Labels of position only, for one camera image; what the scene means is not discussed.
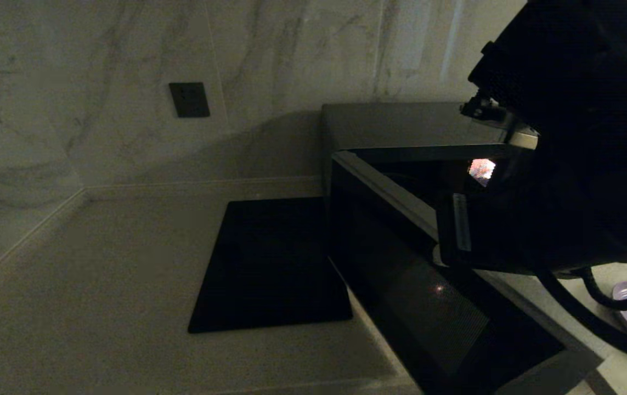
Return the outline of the single black wall socket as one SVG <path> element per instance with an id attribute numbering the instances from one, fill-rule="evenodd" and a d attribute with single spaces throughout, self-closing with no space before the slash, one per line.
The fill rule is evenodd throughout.
<path id="1" fill-rule="evenodd" d="M 178 118 L 193 119 L 211 116 L 206 88 L 202 82 L 172 82 L 168 84 L 168 87 Z"/>

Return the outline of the black glass induction cooktop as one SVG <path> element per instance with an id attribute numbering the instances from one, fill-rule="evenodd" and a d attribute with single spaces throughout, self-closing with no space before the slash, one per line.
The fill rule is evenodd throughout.
<path id="1" fill-rule="evenodd" d="M 231 201 L 188 333 L 350 320 L 322 197 Z"/>

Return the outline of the black glass microwave door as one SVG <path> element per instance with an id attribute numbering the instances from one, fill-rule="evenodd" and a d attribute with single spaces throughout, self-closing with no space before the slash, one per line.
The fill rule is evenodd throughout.
<path id="1" fill-rule="evenodd" d="M 422 393 L 564 395 L 603 358 L 491 273 L 434 265 L 433 209 L 333 154 L 331 260 Z"/>

